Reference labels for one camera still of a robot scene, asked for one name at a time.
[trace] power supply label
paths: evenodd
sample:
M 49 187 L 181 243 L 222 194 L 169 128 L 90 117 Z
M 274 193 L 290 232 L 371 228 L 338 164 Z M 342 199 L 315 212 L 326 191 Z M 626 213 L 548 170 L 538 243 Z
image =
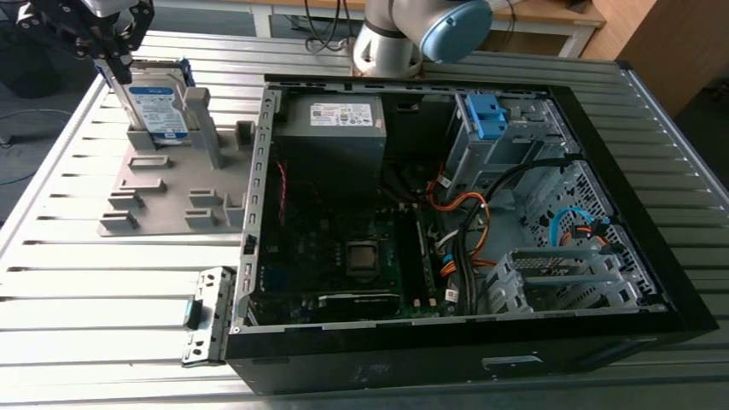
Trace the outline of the power supply label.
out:
M 311 104 L 313 126 L 373 126 L 369 104 Z

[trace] white table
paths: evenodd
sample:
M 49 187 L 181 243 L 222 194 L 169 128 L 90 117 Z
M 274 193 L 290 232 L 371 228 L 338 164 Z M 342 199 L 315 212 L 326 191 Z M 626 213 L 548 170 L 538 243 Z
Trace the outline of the white table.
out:
M 349 75 L 343 53 L 311 56 L 297 40 L 149 32 L 137 56 L 186 56 L 197 84 L 210 91 L 218 129 L 257 119 L 265 73 Z M 227 366 L 182 369 L 195 270 L 237 266 L 239 237 L 97 235 L 129 147 L 126 117 L 97 79 L 0 231 L 0 404 L 105 410 L 118 402 L 151 410 L 724 405 L 724 384 L 703 382 L 729 380 L 729 219 L 720 209 L 729 198 L 632 71 L 608 61 L 480 52 L 459 64 L 426 64 L 426 72 L 431 79 L 571 87 L 720 329 L 584 374 L 359 390 L 307 402 L 254 397 Z M 572 389 L 544 390 L 554 388 Z

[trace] motherboard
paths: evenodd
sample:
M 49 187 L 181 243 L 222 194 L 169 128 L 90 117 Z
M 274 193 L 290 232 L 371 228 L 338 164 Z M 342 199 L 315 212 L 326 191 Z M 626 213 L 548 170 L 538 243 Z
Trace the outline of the motherboard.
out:
M 417 207 L 289 207 L 262 252 L 258 323 L 438 317 L 445 283 Z

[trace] hard drive label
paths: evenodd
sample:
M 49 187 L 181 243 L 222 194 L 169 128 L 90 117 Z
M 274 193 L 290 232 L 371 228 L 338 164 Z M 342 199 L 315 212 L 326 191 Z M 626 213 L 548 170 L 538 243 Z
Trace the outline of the hard drive label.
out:
M 175 99 L 173 90 L 167 87 L 130 87 L 129 94 L 146 131 L 157 138 L 186 137 L 182 113 L 171 105 Z
M 373 126 L 369 104 L 311 104 L 313 126 Z

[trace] robotic arm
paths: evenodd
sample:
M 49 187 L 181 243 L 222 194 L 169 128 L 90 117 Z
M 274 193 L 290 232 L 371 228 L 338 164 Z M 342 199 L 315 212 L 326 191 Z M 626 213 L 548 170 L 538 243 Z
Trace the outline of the robotic arm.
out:
M 491 23 L 483 0 L 367 0 L 353 49 L 355 73 L 406 78 L 422 56 L 455 62 L 478 47 Z
M 118 28 L 119 14 L 130 23 Z M 358 75 L 405 78 L 419 71 L 422 56 L 454 62 L 484 39 L 490 7 L 483 0 L 369 0 L 353 49 Z M 153 0 L 27 0 L 17 27 L 78 57 L 90 56 L 113 85 L 131 81 L 129 52 L 153 18 Z
M 125 10 L 130 23 L 119 29 Z M 123 85 L 131 81 L 129 52 L 138 49 L 153 16 L 151 0 L 29 0 L 17 27 L 74 56 L 90 56 L 106 77 Z

